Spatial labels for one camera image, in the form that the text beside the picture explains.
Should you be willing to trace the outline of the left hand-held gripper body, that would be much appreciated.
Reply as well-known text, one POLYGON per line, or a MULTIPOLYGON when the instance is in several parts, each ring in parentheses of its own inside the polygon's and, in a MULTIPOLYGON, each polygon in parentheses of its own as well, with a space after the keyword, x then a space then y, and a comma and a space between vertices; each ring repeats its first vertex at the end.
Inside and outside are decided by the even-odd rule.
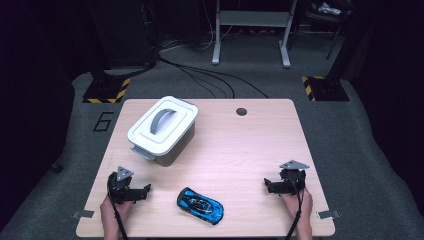
POLYGON ((110 200, 117 204, 130 201, 133 172, 119 166, 116 171, 112 172, 107 180, 107 192, 110 200))

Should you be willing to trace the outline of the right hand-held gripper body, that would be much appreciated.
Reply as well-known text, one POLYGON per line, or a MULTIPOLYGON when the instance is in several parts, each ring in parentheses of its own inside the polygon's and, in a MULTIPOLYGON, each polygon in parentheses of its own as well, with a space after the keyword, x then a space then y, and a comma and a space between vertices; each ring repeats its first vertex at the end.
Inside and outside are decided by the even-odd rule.
POLYGON ((305 188, 305 170, 309 168, 308 165, 296 160, 290 160, 281 164, 280 168, 280 177, 284 184, 284 194, 290 193, 291 195, 295 195, 305 188))

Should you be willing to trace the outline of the blue toy car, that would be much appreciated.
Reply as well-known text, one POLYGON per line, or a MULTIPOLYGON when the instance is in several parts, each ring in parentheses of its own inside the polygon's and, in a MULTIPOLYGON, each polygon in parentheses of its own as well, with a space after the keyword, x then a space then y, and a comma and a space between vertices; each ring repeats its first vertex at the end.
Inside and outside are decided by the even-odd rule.
POLYGON ((220 202, 199 194, 189 187, 184 188, 179 193, 177 206, 212 225, 218 224, 224 216, 224 207, 220 202))

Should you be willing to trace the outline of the person's left hand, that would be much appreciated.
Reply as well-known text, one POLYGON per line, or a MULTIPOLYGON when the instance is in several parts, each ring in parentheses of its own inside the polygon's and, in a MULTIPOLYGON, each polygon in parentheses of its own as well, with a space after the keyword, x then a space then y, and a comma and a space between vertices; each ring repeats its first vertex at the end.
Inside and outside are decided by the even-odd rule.
POLYGON ((106 233, 112 233, 119 230, 118 221, 115 217, 115 211, 118 211, 121 220, 125 221, 128 217, 129 211, 132 207, 132 202, 124 202, 122 204, 117 204, 113 208, 112 203, 108 197, 106 197, 100 205, 101 210, 101 220, 103 224, 104 231, 106 233))

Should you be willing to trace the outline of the person's right hand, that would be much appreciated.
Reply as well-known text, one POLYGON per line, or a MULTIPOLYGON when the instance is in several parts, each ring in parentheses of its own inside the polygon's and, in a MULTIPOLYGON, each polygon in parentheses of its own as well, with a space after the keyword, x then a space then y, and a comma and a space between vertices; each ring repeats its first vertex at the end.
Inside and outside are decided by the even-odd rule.
POLYGON ((298 219, 298 225, 310 225, 313 198, 307 189, 298 195, 282 194, 281 198, 293 219, 298 219))

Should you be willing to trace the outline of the grey tape piece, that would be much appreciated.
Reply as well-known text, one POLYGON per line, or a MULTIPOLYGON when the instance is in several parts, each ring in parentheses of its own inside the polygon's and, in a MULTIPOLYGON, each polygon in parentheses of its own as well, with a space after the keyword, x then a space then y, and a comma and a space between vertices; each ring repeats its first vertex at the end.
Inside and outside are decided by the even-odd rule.
POLYGON ((75 219, 92 218, 94 213, 95 213, 94 211, 90 211, 90 210, 75 211, 72 214, 72 218, 75 218, 75 219))
POLYGON ((327 219, 327 218, 335 219, 340 217, 340 212, 337 210, 320 211, 317 213, 317 216, 320 219, 327 219))

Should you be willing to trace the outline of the black cabinet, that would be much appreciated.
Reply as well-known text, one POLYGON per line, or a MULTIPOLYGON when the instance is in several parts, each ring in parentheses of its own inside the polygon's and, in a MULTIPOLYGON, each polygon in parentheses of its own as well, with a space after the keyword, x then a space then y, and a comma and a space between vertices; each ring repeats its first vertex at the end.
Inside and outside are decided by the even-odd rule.
POLYGON ((87 0, 111 68, 149 67, 157 31, 149 0, 87 0))

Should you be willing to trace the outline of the dark chair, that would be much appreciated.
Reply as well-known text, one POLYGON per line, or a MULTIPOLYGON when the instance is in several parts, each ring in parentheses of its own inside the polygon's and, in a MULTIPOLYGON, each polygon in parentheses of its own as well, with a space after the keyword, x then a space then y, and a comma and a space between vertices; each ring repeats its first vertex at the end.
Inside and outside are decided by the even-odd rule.
POLYGON ((311 25, 317 25, 318 27, 326 26, 326 31, 332 31, 331 45, 326 56, 326 59, 329 59, 340 35, 340 31, 345 22, 349 19, 347 11, 340 9, 338 1, 339 0, 298 0, 297 6, 295 7, 295 16, 289 47, 293 46, 295 37, 299 33, 299 28, 303 20, 311 25), (339 16, 334 16, 319 13, 317 11, 317 7, 322 3, 327 3, 331 7, 339 9, 341 14, 339 16))

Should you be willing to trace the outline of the white metal stand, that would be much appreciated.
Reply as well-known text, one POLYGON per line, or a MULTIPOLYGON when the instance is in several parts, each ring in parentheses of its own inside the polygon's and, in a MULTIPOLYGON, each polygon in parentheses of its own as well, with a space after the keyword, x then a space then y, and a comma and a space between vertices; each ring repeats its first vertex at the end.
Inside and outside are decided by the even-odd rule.
POLYGON ((286 12, 268 12, 222 10, 221 1, 216 0, 215 45, 212 55, 212 64, 218 65, 220 63, 222 26, 277 27, 284 29, 283 39, 279 41, 282 64, 284 68, 290 68, 291 62, 287 43, 291 33, 297 2, 298 0, 290 0, 290 9, 286 12))

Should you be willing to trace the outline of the white cloth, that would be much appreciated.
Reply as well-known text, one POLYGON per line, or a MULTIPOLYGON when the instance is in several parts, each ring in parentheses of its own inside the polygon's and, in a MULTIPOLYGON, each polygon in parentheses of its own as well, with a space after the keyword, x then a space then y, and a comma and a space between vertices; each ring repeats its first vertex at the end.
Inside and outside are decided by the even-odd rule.
POLYGON ((341 14, 341 11, 339 9, 331 7, 327 3, 322 3, 317 7, 317 11, 322 14, 330 14, 334 16, 339 16, 341 14))

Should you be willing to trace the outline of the black yellow striped base plate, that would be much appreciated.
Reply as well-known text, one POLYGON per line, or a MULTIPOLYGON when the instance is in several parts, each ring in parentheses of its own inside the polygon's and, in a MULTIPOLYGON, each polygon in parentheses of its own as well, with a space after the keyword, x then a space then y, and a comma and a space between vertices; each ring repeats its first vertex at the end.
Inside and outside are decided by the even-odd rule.
POLYGON ((92 81, 83 95, 84 103, 119 103, 124 97, 130 79, 112 79, 108 86, 92 81))
POLYGON ((323 76, 302 76, 301 80, 310 101, 349 101, 339 81, 330 81, 323 76))

